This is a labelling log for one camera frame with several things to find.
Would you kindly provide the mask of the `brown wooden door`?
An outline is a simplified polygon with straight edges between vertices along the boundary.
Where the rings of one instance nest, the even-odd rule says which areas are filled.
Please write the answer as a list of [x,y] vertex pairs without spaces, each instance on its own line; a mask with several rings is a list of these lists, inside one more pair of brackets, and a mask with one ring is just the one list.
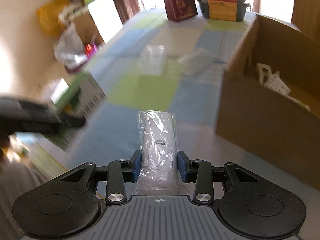
[[291,22],[306,36],[319,41],[319,0],[295,0]]

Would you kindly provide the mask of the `orange label food bowl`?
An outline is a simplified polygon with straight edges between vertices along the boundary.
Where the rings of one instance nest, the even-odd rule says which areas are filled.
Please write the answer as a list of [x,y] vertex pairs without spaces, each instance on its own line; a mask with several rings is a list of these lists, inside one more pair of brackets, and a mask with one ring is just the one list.
[[244,20],[249,3],[233,3],[215,0],[196,0],[199,3],[204,18],[211,20],[222,20],[241,22]]

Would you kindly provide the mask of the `green white spray box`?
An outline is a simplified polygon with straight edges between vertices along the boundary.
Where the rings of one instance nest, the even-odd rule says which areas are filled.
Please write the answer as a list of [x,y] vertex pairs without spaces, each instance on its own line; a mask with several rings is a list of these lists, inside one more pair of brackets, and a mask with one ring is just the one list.
[[72,125],[59,130],[57,134],[45,135],[53,144],[67,150],[73,139],[84,128],[86,120],[106,98],[104,91],[89,72],[76,76],[66,92],[54,104],[53,110],[57,114],[82,117],[81,121],[73,121]]

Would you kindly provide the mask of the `cream plastic hair clip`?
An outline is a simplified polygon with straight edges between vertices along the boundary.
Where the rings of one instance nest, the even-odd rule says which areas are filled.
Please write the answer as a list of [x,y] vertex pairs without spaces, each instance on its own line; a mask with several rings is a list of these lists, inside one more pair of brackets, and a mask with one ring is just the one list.
[[257,63],[257,73],[259,77],[259,83],[263,86],[266,81],[273,75],[272,68],[269,65]]

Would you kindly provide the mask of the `cardboard boxes on floor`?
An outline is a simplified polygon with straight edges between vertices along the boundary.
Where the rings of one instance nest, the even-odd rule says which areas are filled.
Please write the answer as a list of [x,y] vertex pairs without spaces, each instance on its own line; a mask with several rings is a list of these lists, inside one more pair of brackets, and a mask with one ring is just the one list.
[[73,23],[84,45],[94,43],[96,46],[100,46],[104,44],[104,40],[89,12],[78,15]]

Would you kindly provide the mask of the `white parrot ointment box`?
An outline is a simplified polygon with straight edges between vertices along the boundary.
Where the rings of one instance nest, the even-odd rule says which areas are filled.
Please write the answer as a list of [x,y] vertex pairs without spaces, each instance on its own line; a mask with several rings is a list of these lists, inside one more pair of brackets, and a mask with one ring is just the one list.
[[264,87],[281,95],[288,95],[291,89],[277,75],[272,75],[264,84]]

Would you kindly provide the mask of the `brown cardboard box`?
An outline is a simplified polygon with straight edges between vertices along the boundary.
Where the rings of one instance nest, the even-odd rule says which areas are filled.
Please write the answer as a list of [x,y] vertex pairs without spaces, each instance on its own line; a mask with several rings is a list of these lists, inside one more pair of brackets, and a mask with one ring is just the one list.
[[[291,92],[262,86],[257,63]],[[319,188],[319,43],[256,16],[224,72],[216,133]]]

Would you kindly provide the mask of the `purple box on floor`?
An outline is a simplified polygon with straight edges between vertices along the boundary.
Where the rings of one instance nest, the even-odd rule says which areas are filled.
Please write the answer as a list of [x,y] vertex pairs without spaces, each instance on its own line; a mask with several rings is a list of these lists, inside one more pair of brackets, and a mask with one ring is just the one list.
[[98,46],[93,42],[92,44],[85,45],[83,54],[67,54],[64,67],[67,73],[76,73],[82,66],[89,61],[98,52]]

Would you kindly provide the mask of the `dark red gift box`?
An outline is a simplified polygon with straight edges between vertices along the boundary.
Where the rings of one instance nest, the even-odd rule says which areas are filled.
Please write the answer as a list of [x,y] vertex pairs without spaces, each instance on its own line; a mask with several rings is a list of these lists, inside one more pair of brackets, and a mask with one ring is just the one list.
[[164,0],[167,18],[180,22],[197,15],[195,0]]

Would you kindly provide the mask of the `clear plastic lidded box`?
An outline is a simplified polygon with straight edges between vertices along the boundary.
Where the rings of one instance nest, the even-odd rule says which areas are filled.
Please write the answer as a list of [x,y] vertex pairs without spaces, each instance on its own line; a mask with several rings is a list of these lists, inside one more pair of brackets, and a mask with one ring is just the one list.
[[141,52],[138,60],[140,74],[156,75],[162,74],[166,61],[166,52],[162,44],[147,45]]

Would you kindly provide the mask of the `long plastic item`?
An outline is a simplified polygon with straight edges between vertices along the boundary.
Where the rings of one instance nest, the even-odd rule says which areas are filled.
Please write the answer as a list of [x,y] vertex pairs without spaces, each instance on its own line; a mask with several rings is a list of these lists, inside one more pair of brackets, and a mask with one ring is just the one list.
[[136,194],[178,194],[175,115],[161,111],[140,111],[137,119],[142,166]]

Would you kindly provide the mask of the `checked plastic tablecloth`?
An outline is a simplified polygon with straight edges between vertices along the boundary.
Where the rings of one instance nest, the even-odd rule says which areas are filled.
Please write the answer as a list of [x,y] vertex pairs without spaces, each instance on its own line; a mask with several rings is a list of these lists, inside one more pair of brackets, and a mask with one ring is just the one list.
[[[161,111],[175,115],[178,151],[190,159],[203,159],[214,166],[237,163],[293,192],[308,209],[318,210],[319,188],[216,133],[224,72],[256,16],[249,12],[242,22],[228,22],[199,15],[175,23],[163,11],[138,13],[84,66],[83,72],[93,76],[106,98],[72,144],[62,150],[46,137],[36,140],[33,157],[40,171],[53,179],[86,162],[104,166],[129,159],[140,150],[138,112]],[[159,44],[166,52],[162,74],[140,74],[142,50]],[[206,49],[221,62],[185,75],[178,70],[178,58],[197,48]],[[178,194],[192,195],[195,185],[177,176]]]

